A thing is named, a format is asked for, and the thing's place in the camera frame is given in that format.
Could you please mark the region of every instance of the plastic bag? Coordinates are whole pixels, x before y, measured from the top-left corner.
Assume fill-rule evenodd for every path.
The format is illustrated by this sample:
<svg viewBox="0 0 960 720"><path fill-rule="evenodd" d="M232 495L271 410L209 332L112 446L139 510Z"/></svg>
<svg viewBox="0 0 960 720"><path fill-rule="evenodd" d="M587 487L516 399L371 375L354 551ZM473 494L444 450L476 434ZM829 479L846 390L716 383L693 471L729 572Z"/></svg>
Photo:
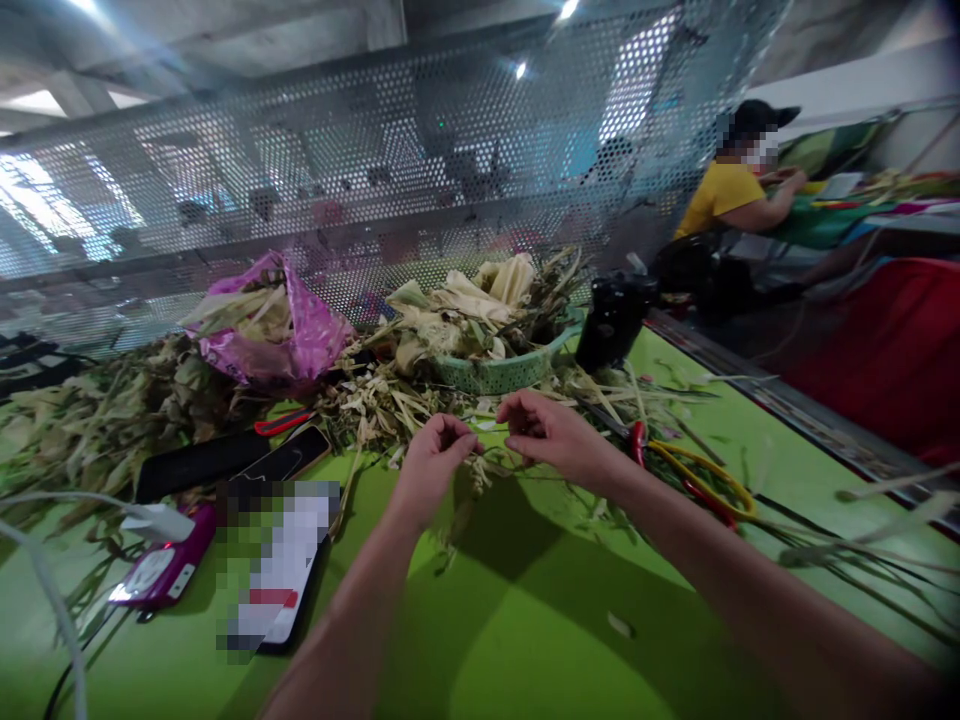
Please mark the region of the plastic bag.
<svg viewBox="0 0 960 720"><path fill-rule="evenodd" d="M238 292L259 280L264 270L279 267L286 274L292 338L281 344L257 342L228 329L202 338L200 353L213 367L241 385L271 395L293 397L311 390L317 378L337 361L354 334L350 322L311 292L293 265L274 251L242 275L218 280L207 294Z"/></svg>

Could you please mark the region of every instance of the black cap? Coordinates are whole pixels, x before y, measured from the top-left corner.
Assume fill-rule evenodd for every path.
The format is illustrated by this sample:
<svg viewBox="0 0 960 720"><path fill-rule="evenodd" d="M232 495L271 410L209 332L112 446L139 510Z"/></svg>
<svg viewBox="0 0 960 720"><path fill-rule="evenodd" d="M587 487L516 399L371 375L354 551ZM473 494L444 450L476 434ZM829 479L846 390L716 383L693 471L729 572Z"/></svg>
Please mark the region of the black cap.
<svg viewBox="0 0 960 720"><path fill-rule="evenodd" d="M773 132L791 123L800 114L799 107L774 108L763 100L744 100L733 114L729 133L734 138Z"/></svg>

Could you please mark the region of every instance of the metal mesh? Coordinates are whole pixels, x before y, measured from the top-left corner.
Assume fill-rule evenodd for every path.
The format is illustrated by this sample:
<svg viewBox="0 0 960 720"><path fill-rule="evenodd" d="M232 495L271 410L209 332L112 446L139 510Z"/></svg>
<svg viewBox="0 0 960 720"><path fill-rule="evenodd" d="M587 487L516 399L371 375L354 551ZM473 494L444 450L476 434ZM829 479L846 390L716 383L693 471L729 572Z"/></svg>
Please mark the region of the metal mesh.
<svg viewBox="0 0 960 720"><path fill-rule="evenodd" d="M492 255L650 257L787 4L581 3L0 140L0 332L133 347L270 248L354 321Z"/></svg>

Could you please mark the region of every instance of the white wall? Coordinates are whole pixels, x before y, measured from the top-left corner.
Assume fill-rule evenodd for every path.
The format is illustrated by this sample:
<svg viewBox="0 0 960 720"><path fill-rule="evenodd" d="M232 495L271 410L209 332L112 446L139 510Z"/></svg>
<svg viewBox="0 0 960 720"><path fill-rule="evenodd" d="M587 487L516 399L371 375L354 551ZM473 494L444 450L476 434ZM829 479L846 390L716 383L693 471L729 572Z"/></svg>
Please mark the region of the white wall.
<svg viewBox="0 0 960 720"><path fill-rule="evenodd" d="M956 31L946 0L917 0L890 29L877 54L936 42Z"/></svg>
<svg viewBox="0 0 960 720"><path fill-rule="evenodd" d="M917 27L929 26L921 23ZM803 108L800 116L771 141L782 143L816 130L867 120L894 108L923 109L901 120L873 154L877 166L904 169L960 111L957 37L910 45L918 32L914 25L908 25L896 34L894 46L906 44L904 49L752 88L749 97L774 107ZM960 170L960 124L913 168L914 172L933 170Z"/></svg>

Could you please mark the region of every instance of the green plastic basket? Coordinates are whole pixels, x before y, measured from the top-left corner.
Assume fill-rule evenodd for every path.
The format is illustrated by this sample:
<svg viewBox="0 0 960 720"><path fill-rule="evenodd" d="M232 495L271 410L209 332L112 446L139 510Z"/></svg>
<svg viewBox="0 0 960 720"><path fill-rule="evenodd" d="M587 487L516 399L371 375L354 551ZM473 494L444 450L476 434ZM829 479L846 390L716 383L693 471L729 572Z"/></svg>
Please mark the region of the green plastic basket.
<svg viewBox="0 0 960 720"><path fill-rule="evenodd" d="M454 357L432 359L437 376L445 385L472 395L503 395L536 385L550 374L553 359L581 325L568 327L549 345L505 360L461 360Z"/></svg>

